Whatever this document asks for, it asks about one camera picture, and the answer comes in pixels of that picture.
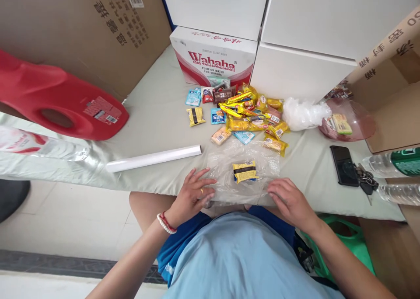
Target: green bottle label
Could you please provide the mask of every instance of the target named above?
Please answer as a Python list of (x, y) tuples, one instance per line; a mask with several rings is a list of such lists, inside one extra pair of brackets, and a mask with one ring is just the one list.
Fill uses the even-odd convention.
[(420, 147), (392, 152), (391, 161), (406, 176), (420, 175)]

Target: white beaded bracelet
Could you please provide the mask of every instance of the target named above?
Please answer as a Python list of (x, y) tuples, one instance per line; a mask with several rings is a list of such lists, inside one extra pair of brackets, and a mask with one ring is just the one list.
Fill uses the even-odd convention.
[(174, 233), (176, 233), (176, 230), (174, 231), (174, 230), (170, 230), (170, 229), (168, 228), (168, 226), (167, 226), (167, 225), (164, 223), (164, 221), (162, 220), (161, 216), (162, 216), (162, 214), (158, 214), (158, 215), (157, 215), (157, 219), (158, 219), (158, 221), (159, 221), (160, 225), (163, 227), (163, 229), (165, 229), (165, 231), (166, 231), (167, 233), (169, 233), (169, 234), (174, 234)]

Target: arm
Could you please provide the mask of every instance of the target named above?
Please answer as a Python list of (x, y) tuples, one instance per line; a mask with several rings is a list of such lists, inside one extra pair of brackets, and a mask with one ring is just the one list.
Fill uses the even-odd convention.
[(337, 286), (347, 298), (395, 298), (318, 218), (290, 179), (274, 180), (267, 191), (285, 219), (314, 240)]
[[(216, 180), (199, 180), (209, 171), (209, 168), (201, 170), (197, 174), (195, 174), (195, 171), (194, 168), (186, 176), (176, 200), (171, 208), (165, 212), (168, 223), (174, 228), (195, 216), (214, 196), (213, 188), (203, 188), (203, 186), (214, 184)], [(156, 219), (86, 298), (134, 298), (168, 237), (169, 233), (163, 229)]]

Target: wahaha logo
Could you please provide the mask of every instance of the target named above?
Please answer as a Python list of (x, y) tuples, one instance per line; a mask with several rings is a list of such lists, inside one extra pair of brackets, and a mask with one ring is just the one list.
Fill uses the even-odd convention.
[(229, 70), (234, 72), (235, 71), (235, 64), (229, 64), (226, 63), (224, 60), (222, 61), (215, 61), (212, 60), (209, 56), (207, 58), (201, 57), (201, 53), (195, 53), (195, 52), (191, 52), (188, 51), (189, 56), (191, 56), (192, 58), (192, 62), (194, 64), (203, 64), (206, 66), (211, 66), (211, 67), (216, 67), (216, 68), (220, 68), (223, 70)]

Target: clear plastic bag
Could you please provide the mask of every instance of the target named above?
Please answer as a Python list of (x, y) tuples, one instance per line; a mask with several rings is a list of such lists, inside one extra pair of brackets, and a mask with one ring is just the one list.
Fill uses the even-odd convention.
[(325, 102), (313, 104), (308, 101), (299, 103), (299, 99), (288, 98), (283, 105), (283, 120), (291, 131), (313, 129), (322, 125), (322, 119), (331, 115), (331, 109)]
[[(255, 161), (256, 181), (245, 180), (238, 184), (234, 181), (234, 163)], [(272, 150), (262, 147), (262, 142), (251, 141), (243, 145), (237, 139), (229, 139), (218, 147), (211, 145), (207, 155), (210, 171), (206, 178), (215, 178), (217, 183), (213, 200), (231, 203), (256, 204), (259, 198), (267, 195), (268, 184), (279, 177), (280, 156)]]

